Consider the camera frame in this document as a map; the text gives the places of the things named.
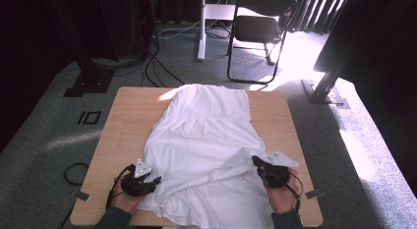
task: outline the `table top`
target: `table top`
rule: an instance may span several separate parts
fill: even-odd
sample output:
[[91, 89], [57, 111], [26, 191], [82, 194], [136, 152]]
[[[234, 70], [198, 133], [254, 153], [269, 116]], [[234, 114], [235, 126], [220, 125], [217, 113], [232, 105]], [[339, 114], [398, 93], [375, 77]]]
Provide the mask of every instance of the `table top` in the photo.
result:
[[[144, 148], [153, 125], [171, 101], [175, 88], [121, 87], [114, 99], [100, 140], [89, 166], [81, 192], [88, 201], [77, 199], [71, 214], [75, 225], [94, 225], [105, 212], [114, 177], [138, 158], [144, 159]], [[252, 125], [264, 140], [268, 152], [276, 149], [296, 160], [298, 177], [304, 193], [314, 190], [286, 97], [276, 91], [247, 91]], [[301, 197], [300, 215], [305, 227], [323, 223], [317, 199]], [[132, 225], [172, 226], [166, 218], [152, 211], [137, 210]]]

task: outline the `black device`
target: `black device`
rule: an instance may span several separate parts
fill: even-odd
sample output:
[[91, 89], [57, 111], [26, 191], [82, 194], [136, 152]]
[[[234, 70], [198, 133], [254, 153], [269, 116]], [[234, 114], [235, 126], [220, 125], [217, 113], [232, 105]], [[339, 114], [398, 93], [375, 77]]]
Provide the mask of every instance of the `black device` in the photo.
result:
[[258, 168], [258, 175], [269, 188], [279, 188], [288, 183], [288, 167], [272, 165], [261, 160], [256, 155], [252, 156], [252, 161]]
[[128, 167], [130, 173], [128, 173], [122, 181], [122, 189], [131, 197], [141, 197], [152, 193], [156, 189], [156, 185], [160, 183], [160, 177], [153, 179], [151, 182], [145, 182], [145, 178], [150, 175], [147, 174], [135, 178], [136, 166], [131, 164]]
[[126, 171], [129, 171], [129, 173], [126, 174], [120, 184], [123, 192], [119, 194], [126, 193], [131, 197], [141, 197], [153, 193], [156, 189], [156, 185], [160, 183], [161, 177], [157, 177], [151, 182], [145, 182], [145, 179], [150, 175], [152, 169], [138, 159], [136, 166], [134, 164], [127, 166], [119, 174], [116, 181], [114, 181], [113, 188], [108, 193], [106, 209], [110, 206], [111, 200], [119, 195], [114, 195], [114, 189]]

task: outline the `white cloth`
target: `white cloth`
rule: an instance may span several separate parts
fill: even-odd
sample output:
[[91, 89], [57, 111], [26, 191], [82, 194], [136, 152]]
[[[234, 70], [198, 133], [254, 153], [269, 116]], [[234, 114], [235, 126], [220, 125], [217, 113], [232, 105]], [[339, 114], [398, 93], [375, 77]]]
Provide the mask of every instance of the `white cloth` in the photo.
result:
[[138, 206], [180, 225], [270, 228], [272, 209], [252, 163], [266, 154], [245, 90], [182, 86], [145, 147], [161, 183]]

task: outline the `hand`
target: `hand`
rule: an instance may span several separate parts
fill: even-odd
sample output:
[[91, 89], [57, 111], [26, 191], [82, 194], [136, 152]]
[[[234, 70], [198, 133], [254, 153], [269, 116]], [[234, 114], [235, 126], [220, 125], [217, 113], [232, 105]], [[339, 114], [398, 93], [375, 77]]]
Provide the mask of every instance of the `hand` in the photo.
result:
[[136, 197], [131, 197], [126, 193], [123, 193], [121, 182], [123, 181], [124, 177], [125, 176], [121, 177], [119, 182], [117, 183], [116, 188], [114, 189], [113, 199], [111, 200], [110, 204], [130, 214], [133, 214], [137, 206], [145, 198], [145, 196], [136, 198]]
[[[298, 187], [295, 185], [294, 177], [295, 175], [297, 175], [297, 171], [295, 171], [292, 168], [288, 168], [288, 171], [290, 173], [290, 177], [287, 185], [290, 188], [292, 188], [294, 192], [298, 192]], [[279, 188], [269, 188], [266, 185], [264, 185], [264, 187], [265, 189], [267, 189], [269, 203], [275, 213], [280, 214], [291, 211], [295, 208], [297, 199], [286, 186], [282, 186]]]

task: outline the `sleeve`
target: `sleeve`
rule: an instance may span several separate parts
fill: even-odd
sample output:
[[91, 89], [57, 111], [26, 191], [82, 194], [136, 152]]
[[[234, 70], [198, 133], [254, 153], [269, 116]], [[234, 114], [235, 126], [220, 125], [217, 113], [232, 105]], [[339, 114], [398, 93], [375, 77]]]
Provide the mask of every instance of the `sleeve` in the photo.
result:
[[281, 214], [273, 213], [270, 216], [272, 217], [274, 229], [303, 228], [300, 215], [298, 215], [295, 209], [289, 212], [281, 213]]
[[132, 215], [118, 207], [109, 206], [94, 229], [125, 229]]

